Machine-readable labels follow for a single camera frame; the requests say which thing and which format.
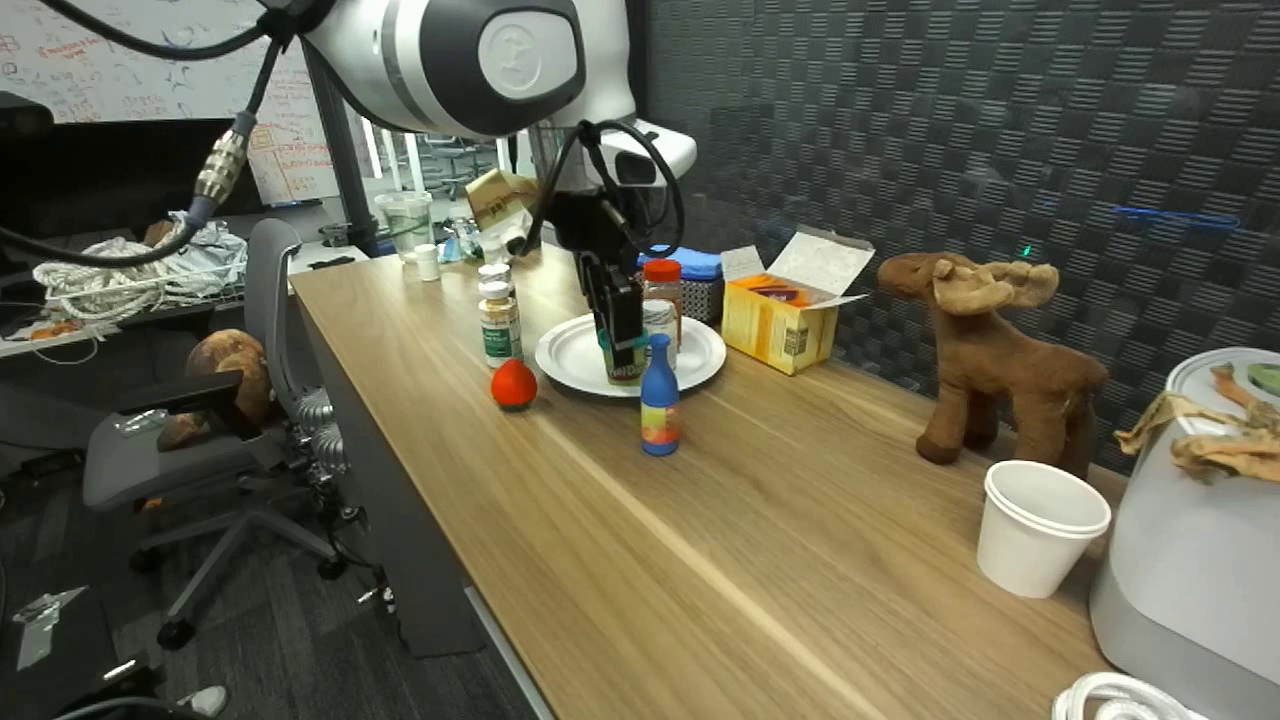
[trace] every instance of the wooden countertop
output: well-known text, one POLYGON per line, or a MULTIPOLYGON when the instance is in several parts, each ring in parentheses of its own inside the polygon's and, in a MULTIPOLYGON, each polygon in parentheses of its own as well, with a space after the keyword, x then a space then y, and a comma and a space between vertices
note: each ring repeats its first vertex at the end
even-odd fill
MULTIPOLYGON (((566 253, 517 279, 529 347, 580 311, 566 253)), ((931 405, 904 387, 732 350, 650 459, 636 405, 490 399, 474 272, 373 258, 295 290, 562 717, 1048 717, 1105 666, 1093 558, 1046 602, 988 585, 986 459, 918 459, 931 405)))

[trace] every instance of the red ball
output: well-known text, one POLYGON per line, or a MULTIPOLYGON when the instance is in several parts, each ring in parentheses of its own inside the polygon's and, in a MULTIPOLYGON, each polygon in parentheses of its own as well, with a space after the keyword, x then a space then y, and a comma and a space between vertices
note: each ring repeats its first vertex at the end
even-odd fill
POLYGON ((536 376, 521 355, 514 355, 499 366, 493 366, 490 395, 497 399, 497 406, 521 410, 536 399, 536 376))

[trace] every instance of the gray wall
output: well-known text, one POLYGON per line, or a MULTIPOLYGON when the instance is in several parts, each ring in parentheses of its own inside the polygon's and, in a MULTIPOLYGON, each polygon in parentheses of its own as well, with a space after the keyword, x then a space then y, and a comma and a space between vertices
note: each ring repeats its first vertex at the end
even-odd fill
MULTIPOLYGON (((1280 347, 1280 3, 636 0, 634 28, 645 115, 701 139, 689 242, 1057 262, 1015 321, 1111 366, 1099 464, 1186 355, 1280 347)), ((911 302, 850 307, 840 350, 931 393, 911 302)))

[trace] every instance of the white paper cup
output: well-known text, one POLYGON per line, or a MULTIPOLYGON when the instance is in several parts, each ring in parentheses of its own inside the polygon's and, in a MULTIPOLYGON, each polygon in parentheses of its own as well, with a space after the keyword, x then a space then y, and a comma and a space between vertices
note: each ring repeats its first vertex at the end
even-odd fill
POLYGON ((1111 525, 1111 503, 1054 464, 1000 459, 986 491, 977 567, 1011 596, 1054 596, 1111 525))

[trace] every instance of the chair armrest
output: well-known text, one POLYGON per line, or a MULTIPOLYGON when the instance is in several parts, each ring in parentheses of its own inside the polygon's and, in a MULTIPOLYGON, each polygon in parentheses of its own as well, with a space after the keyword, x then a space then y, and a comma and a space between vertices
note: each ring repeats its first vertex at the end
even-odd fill
POLYGON ((229 431, 258 437, 260 428, 249 425, 249 416, 236 406, 242 371, 215 371, 198 381, 171 381, 155 387, 127 393, 119 410, 212 410, 229 431))

